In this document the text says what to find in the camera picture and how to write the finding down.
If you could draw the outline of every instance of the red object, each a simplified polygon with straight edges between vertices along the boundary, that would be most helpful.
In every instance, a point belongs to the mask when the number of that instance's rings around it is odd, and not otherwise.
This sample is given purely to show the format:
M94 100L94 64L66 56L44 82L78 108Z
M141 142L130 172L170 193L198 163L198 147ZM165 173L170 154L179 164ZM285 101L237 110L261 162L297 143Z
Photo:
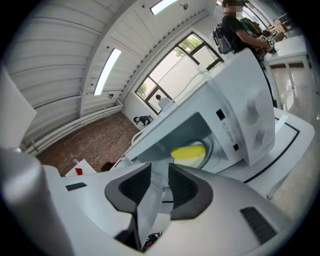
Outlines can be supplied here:
M77 175L82 175L82 169L81 168L75 168Z

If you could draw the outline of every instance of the fluorescent light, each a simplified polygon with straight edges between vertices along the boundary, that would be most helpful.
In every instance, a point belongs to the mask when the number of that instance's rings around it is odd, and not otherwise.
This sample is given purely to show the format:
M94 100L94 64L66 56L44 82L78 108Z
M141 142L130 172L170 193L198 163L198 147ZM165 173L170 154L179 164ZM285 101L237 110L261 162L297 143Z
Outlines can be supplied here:
M163 9L167 8L169 5L173 4L178 0L161 0L160 2L156 3L154 6L150 8L153 15L157 15Z
M105 83L107 81L107 78L110 74L110 71L112 70L114 64L116 63L118 57L120 56L121 51L113 48L112 52L110 53L108 59L106 60L102 72L99 76L98 83L96 84L94 94L93 95L100 95L102 93L102 90L105 86Z

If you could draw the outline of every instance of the brick wall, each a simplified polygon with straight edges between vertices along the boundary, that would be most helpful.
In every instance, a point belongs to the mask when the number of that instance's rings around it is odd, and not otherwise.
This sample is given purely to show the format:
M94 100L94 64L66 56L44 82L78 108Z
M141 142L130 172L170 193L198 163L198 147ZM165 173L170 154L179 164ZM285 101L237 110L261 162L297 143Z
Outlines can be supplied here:
M97 172L106 162L115 163L131 145L139 130L121 112L90 123L57 141L37 158L54 166L61 176L74 167L73 159L85 159Z

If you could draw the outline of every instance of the white corrugated ceiling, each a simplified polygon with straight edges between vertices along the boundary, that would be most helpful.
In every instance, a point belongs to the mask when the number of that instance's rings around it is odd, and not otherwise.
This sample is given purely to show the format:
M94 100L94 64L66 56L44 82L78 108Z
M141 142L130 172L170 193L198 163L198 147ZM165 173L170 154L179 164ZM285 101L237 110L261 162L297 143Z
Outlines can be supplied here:
M24 142L29 145L80 117L115 105L139 65L181 23L205 10L207 0L173 3L158 15L158 0L48 0L25 21L12 42L5 66L37 115ZM126 10L117 28L103 41L94 63L90 58L105 30ZM103 92L93 96L111 50L122 51ZM92 64L86 76L86 66Z

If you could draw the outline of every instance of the tree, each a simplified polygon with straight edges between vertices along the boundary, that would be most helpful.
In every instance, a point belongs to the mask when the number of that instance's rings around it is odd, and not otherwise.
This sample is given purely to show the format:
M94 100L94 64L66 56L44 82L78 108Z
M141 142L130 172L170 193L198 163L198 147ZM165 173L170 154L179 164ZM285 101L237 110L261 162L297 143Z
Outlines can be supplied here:
M188 37L186 40L184 40L182 43L179 44L179 46L184 49L187 53L190 53L191 51L193 51L194 49L196 49L199 45L201 45L202 42L196 38L196 37ZM180 50L178 47L174 49L174 51L176 52L176 56L177 57L183 57L185 56L185 53Z
M147 92L147 84L144 82L143 84L141 84L141 86L137 90L137 93L139 93L142 97L146 98L147 97L146 92Z

